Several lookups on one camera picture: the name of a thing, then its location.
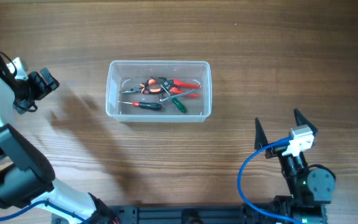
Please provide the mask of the silver L-shaped socket wrench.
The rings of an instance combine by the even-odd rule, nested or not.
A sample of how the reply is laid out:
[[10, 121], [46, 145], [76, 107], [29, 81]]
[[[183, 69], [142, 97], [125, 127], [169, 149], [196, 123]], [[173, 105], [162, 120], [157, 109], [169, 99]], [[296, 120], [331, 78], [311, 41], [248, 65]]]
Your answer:
[[172, 99], [175, 99], [175, 98], [178, 98], [178, 97], [190, 96], [190, 95], [192, 95], [194, 93], [195, 93], [195, 89], [192, 89], [192, 90], [186, 91], [184, 93], [180, 93], [180, 94], [176, 94], [176, 95], [170, 95], [170, 96], [168, 96], [166, 98], [164, 98], [162, 94], [159, 94], [159, 102], [163, 103], [164, 101], [172, 100]]

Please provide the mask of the black red handled screwdriver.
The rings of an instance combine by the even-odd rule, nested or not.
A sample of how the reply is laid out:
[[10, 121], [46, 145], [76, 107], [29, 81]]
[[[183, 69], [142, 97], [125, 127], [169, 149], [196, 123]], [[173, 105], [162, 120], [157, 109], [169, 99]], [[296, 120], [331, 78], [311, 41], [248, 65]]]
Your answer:
[[126, 101], [119, 101], [119, 103], [132, 105], [141, 109], [145, 110], [152, 110], [152, 111], [159, 111], [162, 109], [162, 105], [160, 103], [148, 103], [148, 102], [126, 102]]

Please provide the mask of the clear plastic container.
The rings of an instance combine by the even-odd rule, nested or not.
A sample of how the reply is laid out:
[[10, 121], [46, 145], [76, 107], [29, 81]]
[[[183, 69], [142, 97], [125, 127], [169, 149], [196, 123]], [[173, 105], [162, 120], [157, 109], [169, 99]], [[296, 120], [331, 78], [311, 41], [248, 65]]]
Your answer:
[[[119, 93], [145, 82], [151, 77], [177, 78], [185, 83], [200, 84], [190, 96], [179, 97], [187, 112], [182, 113], [172, 100], [159, 102], [158, 95]], [[160, 103], [159, 111], [145, 110], [119, 103]], [[211, 67], [205, 61], [115, 60], [110, 63], [106, 84], [106, 113], [119, 122], [199, 123], [211, 115], [213, 85]]]

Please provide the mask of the green handled screwdriver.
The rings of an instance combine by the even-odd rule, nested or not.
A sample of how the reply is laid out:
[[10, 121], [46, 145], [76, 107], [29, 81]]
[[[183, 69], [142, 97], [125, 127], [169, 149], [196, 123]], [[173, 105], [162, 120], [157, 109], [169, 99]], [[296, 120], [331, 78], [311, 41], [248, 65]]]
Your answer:
[[[169, 96], [171, 96], [171, 94], [168, 92], [168, 90], [164, 86], [162, 86], [162, 88]], [[182, 113], [187, 112], [186, 107], [177, 98], [171, 98], [171, 100]]]

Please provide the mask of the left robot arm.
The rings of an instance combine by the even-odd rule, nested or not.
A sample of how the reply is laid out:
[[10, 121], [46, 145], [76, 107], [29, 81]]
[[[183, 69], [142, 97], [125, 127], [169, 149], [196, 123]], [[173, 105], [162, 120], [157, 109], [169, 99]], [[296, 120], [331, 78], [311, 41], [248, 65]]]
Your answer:
[[36, 112], [36, 101], [60, 85], [46, 68], [26, 71], [18, 58], [0, 51], [0, 208], [19, 209], [0, 222], [41, 208], [68, 223], [119, 223], [100, 199], [58, 180], [47, 158], [15, 129], [15, 112]]

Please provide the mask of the orange black needle-nose pliers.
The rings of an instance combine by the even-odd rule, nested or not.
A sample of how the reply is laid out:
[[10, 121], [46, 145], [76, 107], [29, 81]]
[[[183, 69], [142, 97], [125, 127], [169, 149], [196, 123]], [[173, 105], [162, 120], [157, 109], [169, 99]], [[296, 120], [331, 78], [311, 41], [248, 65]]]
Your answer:
[[158, 84], [158, 82], [151, 78], [133, 88], [122, 90], [119, 93], [141, 93], [144, 95], [158, 95], [159, 93], [163, 93], [165, 91], [161, 86], [159, 86], [159, 88], [150, 88], [154, 84]]

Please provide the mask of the red handled snips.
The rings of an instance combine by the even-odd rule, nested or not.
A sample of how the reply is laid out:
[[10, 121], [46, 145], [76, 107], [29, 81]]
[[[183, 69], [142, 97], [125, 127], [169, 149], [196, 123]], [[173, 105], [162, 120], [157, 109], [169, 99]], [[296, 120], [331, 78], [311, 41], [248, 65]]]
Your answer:
[[180, 88], [189, 88], [189, 89], [200, 89], [201, 85], [200, 84], [193, 84], [193, 83], [185, 83], [177, 78], [173, 78], [173, 79], [167, 79], [165, 77], [151, 77], [151, 79], [153, 81], [156, 81], [159, 85], [161, 85], [161, 89], [166, 92], [169, 93], [171, 95], [179, 95], [184, 93], [183, 90], [181, 90]]

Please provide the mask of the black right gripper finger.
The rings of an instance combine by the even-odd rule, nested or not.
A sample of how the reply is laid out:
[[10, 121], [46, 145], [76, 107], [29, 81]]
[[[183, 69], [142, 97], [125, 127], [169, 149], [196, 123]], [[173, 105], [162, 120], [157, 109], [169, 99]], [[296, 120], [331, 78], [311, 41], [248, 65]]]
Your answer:
[[255, 118], [255, 143], [254, 143], [254, 149], [256, 151], [260, 150], [261, 148], [268, 145], [269, 142], [267, 140], [267, 137], [265, 135], [264, 129], [259, 121], [258, 118]]
[[294, 112], [294, 117], [295, 117], [295, 122], [297, 126], [303, 126], [303, 125], [307, 125], [309, 126], [309, 128], [312, 130], [313, 135], [315, 136], [316, 133], [318, 132], [318, 129], [316, 126], [314, 126], [308, 119], [306, 119], [302, 113], [300, 112], [300, 110], [298, 108], [295, 108], [293, 110]]

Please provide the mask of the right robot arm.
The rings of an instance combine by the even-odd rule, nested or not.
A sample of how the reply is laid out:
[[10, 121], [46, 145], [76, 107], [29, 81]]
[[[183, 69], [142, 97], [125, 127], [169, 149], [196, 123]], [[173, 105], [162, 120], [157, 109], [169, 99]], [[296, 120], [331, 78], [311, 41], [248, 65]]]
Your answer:
[[265, 149], [265, 157], [276, 157], [286, 180], [289, 196], [277, 195], [257, 206], [266, 212], [295, 219], [301, 223], [327, 223], [327, 204], [336, 186], [335, 174], [321, 164], [309, 165], [304, 152], [314, 146], [318, 129], [294, 109], [296, 127], [289, 130], [290, 140]]

